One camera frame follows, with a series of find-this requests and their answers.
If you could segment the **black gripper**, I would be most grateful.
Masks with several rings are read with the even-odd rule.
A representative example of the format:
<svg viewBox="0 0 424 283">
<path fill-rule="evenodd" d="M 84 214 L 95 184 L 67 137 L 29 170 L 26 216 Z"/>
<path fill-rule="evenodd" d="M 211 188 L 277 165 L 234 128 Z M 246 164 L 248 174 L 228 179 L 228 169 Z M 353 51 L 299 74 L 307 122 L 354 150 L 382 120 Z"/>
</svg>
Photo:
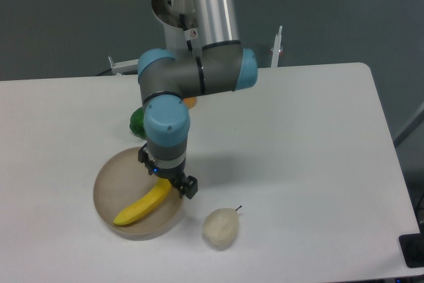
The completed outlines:
<svg viewBox="0 0 424 283">
<path fill-rule="evenodd" d="M 140 163 L 145 164 L 148 173 L 169 180 L 181 199 L 192 199 L 198 191 L 198 184 L 195 177 L 184 174 L 186 154 L 183 153 L 173 160 L 162 160 L 151 156 L 146 149 L 145 143 L 138 150 L 137 158 Z"/>
</svg>

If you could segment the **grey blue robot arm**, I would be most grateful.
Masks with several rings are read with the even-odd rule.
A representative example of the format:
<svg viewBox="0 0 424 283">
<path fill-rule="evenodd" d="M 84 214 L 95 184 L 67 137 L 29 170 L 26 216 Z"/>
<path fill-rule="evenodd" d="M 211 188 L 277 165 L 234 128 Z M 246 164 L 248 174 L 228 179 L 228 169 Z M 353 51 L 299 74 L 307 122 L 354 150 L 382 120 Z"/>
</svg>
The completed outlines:
<svg viewBox="0 0 424 283">
<path fill-rule="evenodd" d="M 233 0 L 193 2 L 201 54 L 177 59 L 157 48 L 137 64 L 146 135 L 138 159 L 185 198 L 192 198 L 198 186 L 184 172 L 190 126 L 184 99 L 250 88 L 258 78 L 254 52 L 240 43 Z"/>
</svg>

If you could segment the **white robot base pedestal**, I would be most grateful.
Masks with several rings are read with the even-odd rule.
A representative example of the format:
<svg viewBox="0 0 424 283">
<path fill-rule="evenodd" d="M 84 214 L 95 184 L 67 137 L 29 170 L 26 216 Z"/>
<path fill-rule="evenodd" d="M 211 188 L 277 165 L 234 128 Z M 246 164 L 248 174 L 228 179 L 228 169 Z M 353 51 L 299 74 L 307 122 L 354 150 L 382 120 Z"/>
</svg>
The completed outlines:
<svg viewBox="0 0 424 283">
<path fill-rule="evenodd" d="M 177 59 L 201 56 L 194 0 L 152 0 L 151 3 L 164 29 L 166 49 Z"/>
</svg>

